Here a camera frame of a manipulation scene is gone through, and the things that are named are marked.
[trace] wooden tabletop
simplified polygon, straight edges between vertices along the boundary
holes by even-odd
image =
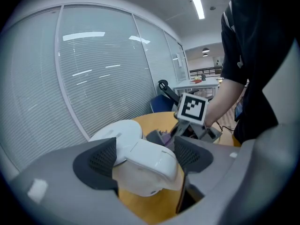
[[[148,135],[153,130],[167,131],[177,123],[173,116],[174,112],[151,113],[141,117],[134,118],[143,130],[144,135]],[[213,127],[220,130],[217,124]],[[223,131],[222,136],[215,143],[224,145],[233,145],[232,135],[229,131]],[[141,197],[132,194],[126,190],[119,189],[120,200],[139,218],[148,224],[156,224],[172,218],[176,215],[176,206],[180,198],[180,191],[162,189],[157,194],[150,197]]]

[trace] window blinds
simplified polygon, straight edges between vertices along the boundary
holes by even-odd
[[[167,80],[170,87],[177,84],[176,73],[164,31],[137,16],[135,16],[135,21],[144,41],[143,47],[153,83],[157,94],[160,94],[161,91],[158,87],[159,80]]]
[[[68,99],[90,137],[112,122],[151,112],[155,90],[132,15],[64,7],[59,53]]]
[[[51,150],[86,140],[63,101],[54,65],[59,9],[10,28],[0,45],[0,142],[22,170]]]

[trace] background table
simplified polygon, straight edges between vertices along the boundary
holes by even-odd
[[[133,120],[141,125],[144,135],[148,135],[149,132],[155,129],[170,132],[177,123],[173,114],[174,112],[151,113],[134,118]],[[217,124],[214,124],[213,127],[220,130]],[[224,131],[215,143],[232,146],[233,139],[231,133]],[[119,198],[123,204],[148,224],[156,224],[174,217],[180,194],[181,190],[163,189],[153,196],[140,197],[126,190],[119,189]]]
[[[196,84],[190,84],[192,80],[184,80],[180,82],[179,84],[172,86],[174,89],[174,92],[179,95],[178,90],[181,89],[199,89],[199,88],[212,88],[213,89],[213,95],[216,95],[216,92],[218,90],[219,82],[214,77],[207,77],[205,81],[196,83]]]

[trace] black t-shirt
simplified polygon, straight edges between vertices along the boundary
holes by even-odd
[[[242,143],[278,124],[262,90],[283,62],[295,34],[289,26],[288,14],[282,9],[282,0],[231,0],[231,3],[235,32],[222,15],[225,57],[221,76],[241,84],[249,79],[243,112],[234,131]]]

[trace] ceiling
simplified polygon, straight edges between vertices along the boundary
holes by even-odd
[[[208,57],[224,56],[224,49],[222,43],[215,43],[186,50],[187,60],[195,60],[203,57],[202,50],[205,47],[207,47],[210,50],[209,52],[207,52]]]
[[[229,0],[201,0],[205,19],[199,20],[191,0],[128,0],[152,12],[181,37],[199,33],[211,34],[221,32],[221,15],[228,6]]]

